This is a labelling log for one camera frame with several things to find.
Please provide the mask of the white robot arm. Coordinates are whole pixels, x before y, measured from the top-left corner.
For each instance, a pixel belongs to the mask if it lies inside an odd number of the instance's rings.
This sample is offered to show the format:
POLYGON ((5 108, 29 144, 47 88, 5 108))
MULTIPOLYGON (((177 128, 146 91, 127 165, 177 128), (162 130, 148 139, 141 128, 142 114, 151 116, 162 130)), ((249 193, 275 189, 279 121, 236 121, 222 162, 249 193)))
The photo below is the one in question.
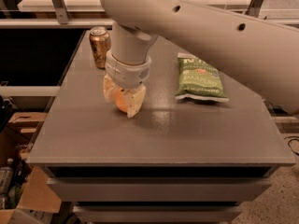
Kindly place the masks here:
POLYGON ((299 30, 187 0, 100 0, 133 30, 162 36, 259 93, 299 112, 299 30))

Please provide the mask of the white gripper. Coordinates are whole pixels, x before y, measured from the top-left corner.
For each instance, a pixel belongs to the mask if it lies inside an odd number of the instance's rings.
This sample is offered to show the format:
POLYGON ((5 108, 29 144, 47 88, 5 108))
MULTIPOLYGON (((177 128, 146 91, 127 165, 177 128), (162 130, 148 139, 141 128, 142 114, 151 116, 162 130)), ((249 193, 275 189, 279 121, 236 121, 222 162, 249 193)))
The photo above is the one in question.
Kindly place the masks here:
POLYGON ((111 103, 119 86, 124 88, 122 94, 125 113, 129 119, 135 116, 143 105, 146 87, 142 83, 150 76, 150 64, 150 56, 142 64, 128 65, 114 58, 110 51, 107 53, 107 74, 103 79, 104 98, 107 103, 111 103))

